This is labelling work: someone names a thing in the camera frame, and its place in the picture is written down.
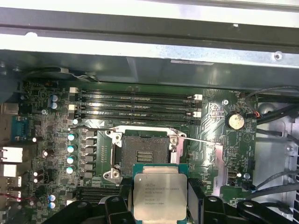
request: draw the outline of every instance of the red wire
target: red wire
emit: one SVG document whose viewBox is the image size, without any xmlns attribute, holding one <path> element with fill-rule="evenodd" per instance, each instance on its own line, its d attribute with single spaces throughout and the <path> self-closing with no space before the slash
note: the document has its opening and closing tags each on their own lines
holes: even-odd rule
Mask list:
<svg viewBox="0 0 299 224">
<path fill-rule="evenodd" d="M 257 111 L 254 111 L 254 114 L 256 115 L 257 118 L 259 118 L 261 116 L 260 113 Z"/>
</svg>

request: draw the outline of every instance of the gray metal panel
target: gray metal panel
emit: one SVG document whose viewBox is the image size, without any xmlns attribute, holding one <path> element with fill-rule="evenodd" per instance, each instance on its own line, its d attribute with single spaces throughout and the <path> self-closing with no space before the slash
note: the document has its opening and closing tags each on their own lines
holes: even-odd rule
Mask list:
<svg viewBox="0 0 299 224">
<path fill-rule="evenodd" d="M 1 50 L 0 60 L 11 68 L 64 67 L 95 72 L 102 82 L 165 84 L 228 89 L 259 89 L 299 82 L 298 70 L 214 63 L 171 63 L 171 59 L 80 55 Z M 43 78 L 71 78 L 66 74 L 42 74 Z"/>
<path fill-rule="evenodd" d="M 270 104 L 263 103 L 259 106 L 259 111 L 264 113 L 273 111 L 284 107 L 284 104 Z M 299 119 L 291 120 L 289 117 L 259 125 L 258 128 L 272 131 L 287 131 L 295 138 L 299 137 Z M 287 170 L 297 169 L 297 154 L 298 146 L 293 142 L 288 141 L 286 138 L 271 137 L 263 134 L 256 134 L 256 169 L 253 175 L 253 184 L 258 185 L 270 176 Z M 263 188 L 278 186 L 292 182 L 291 178 L 282 176 L 277 178 L 268 184 L 264 185 Z M 287 192 L 280 194 L 273 194 L 268 196 L 257 197 L 254 200 L 258 202 L 276 202 L 282 201 L 288 204 L 291 208 L 294 206 L 294 200 L 296 198 L 296 192 Z M 273 209 L 277 213 L 292 219 L 292 216 L 280 212 L 278 209 Z"/>
</svg>

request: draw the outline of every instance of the motherboard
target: motherboard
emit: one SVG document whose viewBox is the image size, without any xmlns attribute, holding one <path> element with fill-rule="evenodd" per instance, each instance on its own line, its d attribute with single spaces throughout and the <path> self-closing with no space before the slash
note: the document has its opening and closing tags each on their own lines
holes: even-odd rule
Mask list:
<svg viewBox="0 0 299 224">
<path fill-rule="evenodd" d="M 10 126 L 0 222 L 22 211 L 23 223 L 41 224 L 76 200 L 97 205 L 136 164 L 187 164 L 207 195 L 232 206 L 250 194 L 241 184 L 252 183 L 256 119 L 243 91 L 41 80 L 22 87 L 19 103 L 2 105 L 14 111 L 0 115 Z M 250 103 L 256 108 L 257 98 Z M 10 160 L 15 148 L 18 161 Z"/>
</svg>

